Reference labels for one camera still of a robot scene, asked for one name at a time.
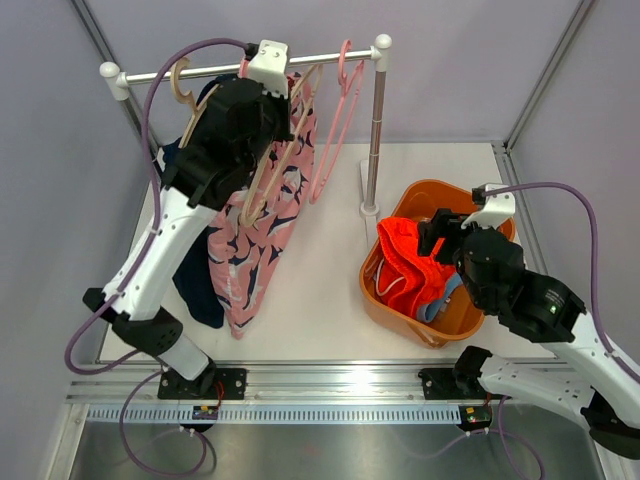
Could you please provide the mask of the navy blue shorts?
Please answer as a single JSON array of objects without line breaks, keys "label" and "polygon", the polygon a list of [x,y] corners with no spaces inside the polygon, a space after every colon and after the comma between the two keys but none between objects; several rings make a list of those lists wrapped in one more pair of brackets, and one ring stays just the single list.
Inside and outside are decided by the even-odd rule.
[{"label": "navy blue shorts", "polygon": [[[224,74],[212,79],[200,91],[197,103],[202,103],[205,96],[218,84],[235,78],[237,74]],[[174,142],[162,146],[165,171],[175,164],[181,140],[182,137],[179,137]],[[214,163],[230,164],[235,152],[228,143],[218,140],[214,138],[201,142],[201,146],[207,155],[213,158]],[[209,268],[209,237],[218,230],[215,226],[207,225],[200,232],[172,277],[191,317],[214,329],[224,326],[224,309],[214,289]]]}]

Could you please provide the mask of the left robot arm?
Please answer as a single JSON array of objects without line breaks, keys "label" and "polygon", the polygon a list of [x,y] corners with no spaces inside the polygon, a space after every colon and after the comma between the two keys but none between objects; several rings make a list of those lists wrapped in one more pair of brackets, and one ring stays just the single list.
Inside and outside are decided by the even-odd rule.
[{"label": "left robot arm", "polygon": [[179,378],[181,388],[200,399],[214,389],[215,362],[162,307],[162,298],[192,245],[244,192],[272,144],[292,139],[291,85],[281,79],[269,88],[232,76],[202,98],[182,91],[176,80],[171,88],[191,118],[155,187],[147,235],[117,275],[102,288],[87,289],[83,301],[135,352],[161,361],[167,380]]}]

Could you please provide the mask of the orange plastic basket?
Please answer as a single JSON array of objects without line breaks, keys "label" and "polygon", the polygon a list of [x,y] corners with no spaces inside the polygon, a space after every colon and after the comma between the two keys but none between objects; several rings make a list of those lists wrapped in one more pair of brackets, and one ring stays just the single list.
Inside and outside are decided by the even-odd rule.
[{"label": "orange plastic basket", "polygon": [[376,241],[359,274],[364,309],[375,323],[421,346],[442,348],[474,335],[484,314],[472,303],[451,267],[433,256],[417,258],[417,223],[439,208],[459,214],[475,210],[471,193],[439,180],[410,185]]}]

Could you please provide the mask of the light blue shorts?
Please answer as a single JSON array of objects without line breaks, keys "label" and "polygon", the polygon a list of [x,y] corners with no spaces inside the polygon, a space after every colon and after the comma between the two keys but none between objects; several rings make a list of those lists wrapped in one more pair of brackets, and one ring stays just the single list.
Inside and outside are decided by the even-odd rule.
[{"label": "light blue shorts", "polygon": [[431,323],[444,306],[449,302],[453,292],[462,285],[462,279],[459,274],[452,275],[445,284],[443,295],[429,304],[421,305],[417,311],[415,319],[419,322]]}]

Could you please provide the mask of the pink plastic hanger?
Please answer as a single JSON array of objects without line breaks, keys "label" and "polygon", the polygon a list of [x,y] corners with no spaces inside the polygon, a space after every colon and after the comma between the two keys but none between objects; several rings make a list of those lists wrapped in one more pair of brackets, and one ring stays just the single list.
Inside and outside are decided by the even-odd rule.
[{"label": "pink plastic hanger", "polygon": [[346,69],[346,55],[352,49],[352,41],[346,39],[339,52],[337,82],[340,96],[333,120],[327,134],[326,142],[317,163],[316,173],[312,179],[309,203],[315,204],[323,193],[333,169],[336,165],[340,150],[351,126],[353,115],[360,97],[364,76],[365,61],[359,60],[356,66],[348,72]]},{"label": "pink plastic hanger", "polygon": [[244,57],[241,60],[240,68],[239,68],[239,71],[238,71],[238,76],[240,78],[247,78],[248,77],[249,62],[250,62],[250,60],[247,57]]}]

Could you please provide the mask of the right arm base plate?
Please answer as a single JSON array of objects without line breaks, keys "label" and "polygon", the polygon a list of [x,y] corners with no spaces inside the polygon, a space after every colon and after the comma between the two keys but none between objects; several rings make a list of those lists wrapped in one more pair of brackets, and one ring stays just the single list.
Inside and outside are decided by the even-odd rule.
[{"label": "right arm base plate", "polygon": [[424,368],[418,372],[425,400],[484,400],[486,392],[460,388],[451,368]]}]

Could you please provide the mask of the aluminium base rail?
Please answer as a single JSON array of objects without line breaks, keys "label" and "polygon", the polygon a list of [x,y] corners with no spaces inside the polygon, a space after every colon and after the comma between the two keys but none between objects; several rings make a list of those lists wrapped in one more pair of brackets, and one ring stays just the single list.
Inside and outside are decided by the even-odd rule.
[{"label": "aluminium base rail", "polygon": [[72,381],[66,401],[88,421],[127,424],[459,425],[495,412],[499,397],[425,400],[418,372],[445,365],[231,365],[247,370],[243,400],[162,400],[151,365]]}]

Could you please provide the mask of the orange shorts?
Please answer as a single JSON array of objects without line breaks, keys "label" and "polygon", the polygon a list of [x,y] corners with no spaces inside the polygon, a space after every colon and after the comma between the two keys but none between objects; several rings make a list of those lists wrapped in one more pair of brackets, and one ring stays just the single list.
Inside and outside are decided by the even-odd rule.
[{"label": "orange shorts", "polygon": [[440,298],[455,268],[442,265],[433,256],[418,255],[418,223],[403,217],[388,217],[377,225],[382,259],[374,277],[380,301],[414,320],[417,309]]}]

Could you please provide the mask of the silver clothes rack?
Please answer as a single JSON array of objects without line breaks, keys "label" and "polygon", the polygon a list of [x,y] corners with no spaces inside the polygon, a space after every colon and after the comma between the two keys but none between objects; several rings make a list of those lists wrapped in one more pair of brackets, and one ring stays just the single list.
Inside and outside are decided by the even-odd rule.
[{"label": "silver clothes rack", "polygon": [[[362,202],[360,205],[360,216],[364,221],[367,245],[373,247],[377,240],[376,225],[380,218],[379,206],[376,201],[379,154],[381,147],[381,130],[384,107],[384,96],[386,86],[386,76],[390,63],[390,50],[392,39],[387,34],[380,34],[376,37],[374,44],[368,50],[350,51],[346,55],[347,62],[350,61],[370,61],[375,65],[373,112],[370,131],[370,146],[367,160],[360,162],[360,175],[362,187]],[[287,68],[300,66],[325,65],[331,63],[338,64],[339,52],[322,55],[311,55],[303,57],[290,57]],[[202,68],[187,68],[181,73],[179,78],[204,78],[219,74],[233,73],[239,71],[240,64],[210,66]],[[128,74],[122,72],[120,67],[114,62],[103,62],[99,67],[102,78],[106,81],[114,99],[129,105],[130,87],[136,84],[152,83],[157,73],[149,74]]]}]

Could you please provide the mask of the beige plastic hanger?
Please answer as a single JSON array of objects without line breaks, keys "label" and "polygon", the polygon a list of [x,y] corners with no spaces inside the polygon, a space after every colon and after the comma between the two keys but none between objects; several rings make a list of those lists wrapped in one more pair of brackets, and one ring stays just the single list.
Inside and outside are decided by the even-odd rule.
[{"label": "beige plastic hanger", "polygon": [[173,96],[178,103],[187,105],[191,111],[191,117],[178,144],[180,150],[188,146],[202,144],[213,135],[214,128],[209,116],[212,111],[208,110],[209,100],[214,97],[214,94],[220,88],[219,84],[214,85],[200,102],[196,101],[196,97],[191,90],[182,91],[179,76],[189,64],[190,59],[187,56],[183,56],[170,69],[170,86]]},{"label": "beige plastic hanger", "polygon": [[300,102],[298,103],[298,106],[300,107],[300,116],[293,132],[294,139],[288,142],[284,154],[278,160],[275,172],[269,178],[267,186],[262,190],[261,195],[258,195],[259,184],[266,172],[270,150],[268,150],[259,161],[239,215],[239,223],[242,226],[250,227],[256,222],[262,208],[267,203],[269,196],[275,190],[276,181],[289,164],[298,136],[300,135],[302,128],[307,124],[307,118],[314,106],[316,92],[322,80],[322,76],[323,66],[314,65],[310,67],[294,84],[291,96],[293,98],[296,96],[300,97]]}]

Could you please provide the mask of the pink patterned shorts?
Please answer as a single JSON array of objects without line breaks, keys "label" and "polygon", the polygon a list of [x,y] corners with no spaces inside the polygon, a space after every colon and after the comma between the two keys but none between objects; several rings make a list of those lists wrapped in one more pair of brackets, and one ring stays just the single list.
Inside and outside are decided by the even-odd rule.
[{"label": "pink patterned shorts", "polygon": [[[295,72],[288,76],[292,89],[303,74]],[[292,100],[293,132],[300,116],[299,102],[299,96]],[[224,322],[236,339],[243,336],[246,327],[257,317],[269,282],[307,200],[315,162],[316,132],[313,106],[289,164],[252,226],[244,227],[239,223],[247,188],[234,193],[210,223],[219,229],[209,237],[211,280],[224,309]],[[258,195],[267,186],[287,145],[288,142],[272,144]]]}]

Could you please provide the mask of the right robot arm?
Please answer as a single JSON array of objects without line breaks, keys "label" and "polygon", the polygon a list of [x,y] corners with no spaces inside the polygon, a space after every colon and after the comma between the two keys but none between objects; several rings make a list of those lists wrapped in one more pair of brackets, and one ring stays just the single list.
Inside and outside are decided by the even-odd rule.
[{"label": "right robot arm", "polygon": [[509,396],[561,415],[605,449],[639,457],[639,366],[596,329],[584,302],[561,281],[526,269],[523,249],[494,228],[465,226],[437,210],[418,224],[417,253],[452,265],[473,305],[512,334],[566,362],[580,380],[560,381],[475,347],[453,368],[461,395]]}]

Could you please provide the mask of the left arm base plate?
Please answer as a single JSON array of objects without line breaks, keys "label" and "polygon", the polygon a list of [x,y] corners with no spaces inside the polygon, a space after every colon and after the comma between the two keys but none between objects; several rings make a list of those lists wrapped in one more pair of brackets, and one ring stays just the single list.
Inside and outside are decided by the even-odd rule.
[{"label": "left arm base plate", "polygon": [[208,369],[194,380],[187,380],[169,369],[160,377],[157,397],[162,400],[243,400],[247,370],[244,368]]}]

